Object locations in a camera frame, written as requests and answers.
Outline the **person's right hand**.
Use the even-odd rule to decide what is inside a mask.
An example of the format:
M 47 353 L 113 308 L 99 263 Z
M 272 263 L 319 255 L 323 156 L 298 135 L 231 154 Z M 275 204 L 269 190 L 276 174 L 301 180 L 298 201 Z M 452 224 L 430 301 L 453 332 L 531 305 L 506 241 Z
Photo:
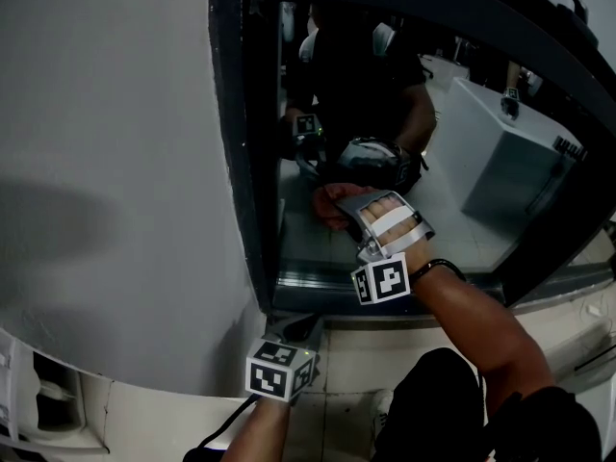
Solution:
M 401 204 L 396 198 L 391 196 L 382 197 L 372 202 L 367 208 L 363 209 L 361 214 L 370 225 L 394 211 Z M 392 226 L 389 230 L 383 232 L 379 237 L 379 242 L 384 245 L 391 243 L 405 234 L 411 232 L 417 226 L 417 222 L 414 218 L 406 218 L 405 220 Z

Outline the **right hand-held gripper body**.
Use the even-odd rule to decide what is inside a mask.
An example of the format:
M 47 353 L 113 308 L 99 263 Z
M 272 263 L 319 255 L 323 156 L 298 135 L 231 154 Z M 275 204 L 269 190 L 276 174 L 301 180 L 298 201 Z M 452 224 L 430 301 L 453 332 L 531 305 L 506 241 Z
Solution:
M 364 225 L 364 241 L 358 247 L 361 266 L 351 274 L 351 280 L 362 305 L 380 304 L 408 295 L 411 291 L 404 252 L 422 239 L 429 240 L 435 232 L 432 226 L 397 192 L 385 191 L 384 197 L 396 198 L 401 204 L 377 220 L 374 225 L 357 211 Z M 382 245 L 378 237 L 392 226 L 414 218 L 417 226 L 399 239 Z

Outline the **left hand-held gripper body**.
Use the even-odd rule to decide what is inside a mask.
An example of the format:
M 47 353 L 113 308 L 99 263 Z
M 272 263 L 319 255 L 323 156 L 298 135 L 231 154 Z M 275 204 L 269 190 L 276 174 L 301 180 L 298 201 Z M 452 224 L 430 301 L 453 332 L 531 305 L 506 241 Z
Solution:
M 287 344 L 255 339 L 245 359 L 244 388 L 263 398 L 294 401 L 318 376 L 319 336 Z

